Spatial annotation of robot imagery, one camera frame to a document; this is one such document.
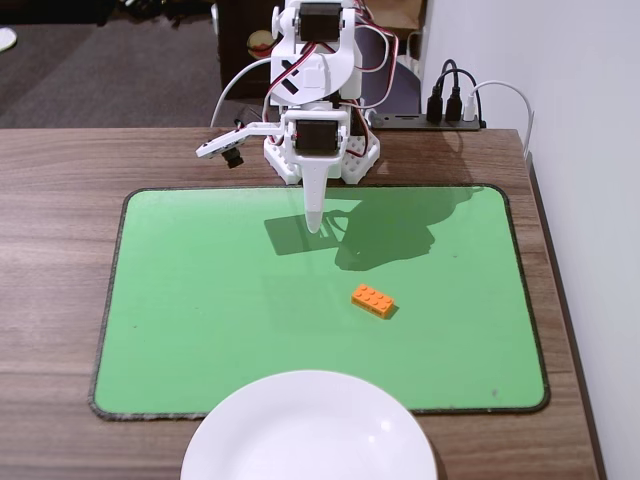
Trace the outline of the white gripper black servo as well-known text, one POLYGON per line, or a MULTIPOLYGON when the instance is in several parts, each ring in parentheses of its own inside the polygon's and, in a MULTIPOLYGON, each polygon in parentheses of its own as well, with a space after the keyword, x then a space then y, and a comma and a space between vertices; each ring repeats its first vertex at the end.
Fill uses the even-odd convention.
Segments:
POLYGON ((345 110, 287 110, 282 116, 282 157, 288 169, 301 169, 305 220, 312 234, 322 224, 329 168, 344 156, 349 121, 345 110))

